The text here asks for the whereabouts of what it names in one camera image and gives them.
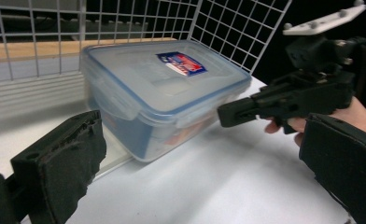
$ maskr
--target table surface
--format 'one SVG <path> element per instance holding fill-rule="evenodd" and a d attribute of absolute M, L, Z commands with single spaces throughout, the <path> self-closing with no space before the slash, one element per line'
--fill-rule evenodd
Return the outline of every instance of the table surface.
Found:
<path fill-rule="evenodd" d="M 254 78 L 241 97 L 262 85 Z M 68 116 L 0 132 L 0 173 L 9 175 L 8 160 L 19 148 Z M 89 185 L 67 223 L 346 223 L 348 213 L 299 160 L 294 134 L 267 134 L 266 124 L 225 129 L 216 122 L 154 162 L 110 169 Z"/>

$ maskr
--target label on container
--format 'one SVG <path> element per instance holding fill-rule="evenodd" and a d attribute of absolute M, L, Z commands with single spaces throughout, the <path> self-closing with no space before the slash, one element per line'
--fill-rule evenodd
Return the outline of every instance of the label on container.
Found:
<path fill-rule="evenodd" d="M 175 51 L 157 54 L 157 56 L 166 66 L 186 77 L 206 72 L 202 64 L 184 53 Z"/>

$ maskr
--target black background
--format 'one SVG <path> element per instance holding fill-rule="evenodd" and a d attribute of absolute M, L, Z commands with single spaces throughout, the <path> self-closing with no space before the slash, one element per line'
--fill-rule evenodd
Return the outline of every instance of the black background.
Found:
<path fill-rule="evenodd" d="M 264 83 L 269 83 L 272 79 L 281 77 L 295 70 L 285 52 L 285 46 L 295 40 L 295 37 L 282 35 L 283 25 L 286 22 L 293 24 L 293 26 L 295 24 L 301 24 L 306 21 L 311 21 L 313 19 L 329 15 L 339 11 L 340 9 L 352 7 L 353 2 L 354 1 L 347 0 L 293 1 L 287 14 L 279 25 L 278 30 L 275 32 L 270 45 L 261 57 L 253 76 Z M 362 36 L 366 38 L 366 10 L 353 21 L 326 32 L 326 37 L 328 39 L 348 39 L 354 36 Z M 355 55 L 353 55 L 353 59 L 354 64 L 347 67 L 346 70 L 350 70 L 357 74 L 360 67 L 359 60 L 356 60 Z M 361 101 L 366 106 L 366 84 L 364 86 Z"/>

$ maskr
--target wire rack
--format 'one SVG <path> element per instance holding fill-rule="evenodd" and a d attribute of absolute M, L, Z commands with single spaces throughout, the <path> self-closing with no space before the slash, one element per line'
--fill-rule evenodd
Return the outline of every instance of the wire rack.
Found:
<path fill-rule="evenodd" d="M 189 39 L 253 72 L 288 0 L 0 0 L 0 81 L 79 72 L 88 45 Z"/>
<path fill-rule="evenodd" d="M 11 174 L 9 158 L 88 110 L 84 47 L 188 39 L 253 73 L 290 1 L 0 0 L 0 173 Z M 104 170 L 126 157 L 115 153 Z"/>

